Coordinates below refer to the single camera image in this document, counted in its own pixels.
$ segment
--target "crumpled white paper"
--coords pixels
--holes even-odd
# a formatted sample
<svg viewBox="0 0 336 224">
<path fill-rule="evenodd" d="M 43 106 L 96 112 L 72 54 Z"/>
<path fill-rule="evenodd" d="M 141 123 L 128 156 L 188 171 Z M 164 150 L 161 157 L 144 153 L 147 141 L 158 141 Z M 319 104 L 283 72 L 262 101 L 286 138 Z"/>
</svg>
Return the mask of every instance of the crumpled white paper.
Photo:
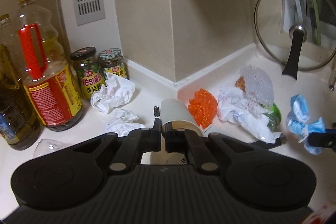
<svg viewBox="0 0 336 224">
<path fill-rule="evenodd" d="M 99 91 L 91 96 L 91 105 L 94 109 L 108 114 L 111 109 L 128 104 L 133 96 L 135 85 L 130 80 L 113 73 L 106 73 L 107 80 Z"/>
<path fill-rule="evenodd" d="M 251 101 L 239 88 L 223 86 L 218 97 L 218 116 L 222 122 L 239 124 L 258 140 L 275 143 L 281 132 L 273 133 L 267 127 L 269 110 Z"/>
<path fill-rule="evenodd" d="M 139 118 L 129 110 L 115 109 L 111 115 L 112 119 L 106 123 L 105 133 L 114 132 L 118 134 L 118 137 L 124 137 L 134 129 L 145 127 L 142 123 L 132 123 Z"/>
</svg>

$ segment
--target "jar label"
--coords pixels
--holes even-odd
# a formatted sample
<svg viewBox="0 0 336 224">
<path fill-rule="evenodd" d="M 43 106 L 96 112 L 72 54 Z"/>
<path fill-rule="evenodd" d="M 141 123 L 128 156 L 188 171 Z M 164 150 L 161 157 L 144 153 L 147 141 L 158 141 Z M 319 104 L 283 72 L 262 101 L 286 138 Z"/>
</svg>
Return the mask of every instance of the jar label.
<svg viewBox="0 0 336 224">
<path fill-rule="evenodd" d="M 24 88 L 43 124 L 47 126 L 66 123 L 82 107 L 68 65 L 56 76 Z"/>
<path fill-rule="evenodd" d="M 18 137 L 16 137 L 15 133 L 9 127 L 4 117 L 2 117 L 1 113 L 0 113 L 0 134 L 2 137 L 5 138 L 8 144 L 15 144 L 19 141 Z"/>
<path fill-rule="evenodd" d="M 102 70 L 104 71 L 105 80 L 107 79 L 106 72 L 113 73 L 115 75 L 119 75 L 121 77 L 127 78 L 124 63 L 121 63 L 118 66 L 115 66 L 112 68 L 102 68 Z"/>
<path fill-rule="evenodd" d="M 90 99 L 92 93 L 100 90 L 101 85 L 105 84 L 104 78 L 100 75 L 100 72 L 94 72 L 93 70 L 76 71 L 82 94 L 86 99 Z"/>
</svg>

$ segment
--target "orange plastic bag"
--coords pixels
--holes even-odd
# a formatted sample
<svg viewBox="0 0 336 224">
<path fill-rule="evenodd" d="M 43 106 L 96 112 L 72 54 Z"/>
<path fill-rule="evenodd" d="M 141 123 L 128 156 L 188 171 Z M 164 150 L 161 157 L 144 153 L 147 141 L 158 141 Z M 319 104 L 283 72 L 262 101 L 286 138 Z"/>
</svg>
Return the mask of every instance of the orange plastic bag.
<svg viewBox="0 0 336 224">
<path fill-rule="evenodd" d="M 217 114 L 217 100 L 208 91 L 200 89 L 189 100 L 188 110 L 202 128 L 208 127 Z"/>
</svg>

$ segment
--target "crumpled blue mask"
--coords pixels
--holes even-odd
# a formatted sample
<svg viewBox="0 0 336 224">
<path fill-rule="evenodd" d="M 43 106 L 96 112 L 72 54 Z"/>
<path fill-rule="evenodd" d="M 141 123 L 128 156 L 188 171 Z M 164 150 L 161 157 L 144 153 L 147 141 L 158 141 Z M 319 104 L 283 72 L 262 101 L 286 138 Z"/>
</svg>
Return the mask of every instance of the crumpled blue mask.
<svg viewBox="0 0 336 224">
<path fill-rule="evenodd" d="M 286 118 L 287 129 L 300 136 L 299 143 L 303 142 L 305 149 L 314 155 L 322 152 L 321 147 L 310 146 L 308 144 L 308 136 L 312 132 L 325 133 L 326 127 L 323 119 L 320 117 L 315 122 L 307 123 L 310 119 L 309 108 L 306 99 L 298 94 L 291 98 L 292 110 Z"/>
</svg>

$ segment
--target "ribbed black surface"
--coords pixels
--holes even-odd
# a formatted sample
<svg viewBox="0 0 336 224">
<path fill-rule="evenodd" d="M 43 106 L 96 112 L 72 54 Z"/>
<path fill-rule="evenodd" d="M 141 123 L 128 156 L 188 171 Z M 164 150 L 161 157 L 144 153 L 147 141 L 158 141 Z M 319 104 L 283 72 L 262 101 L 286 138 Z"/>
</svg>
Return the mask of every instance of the ribbed black surface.
<svg viewBox="0 0 336 224">
<path fill-rule="evenodd" d="M 5 223 L 299 224 L 309 214 L 308 208 L 289 212 L 249 208 L 235 200 L 217 177 L 198 174 L 191 165 L 137 165 L 130 174 L 111 176 L 82 205 L 55 212 L 21 206 Z"/>
</svg>

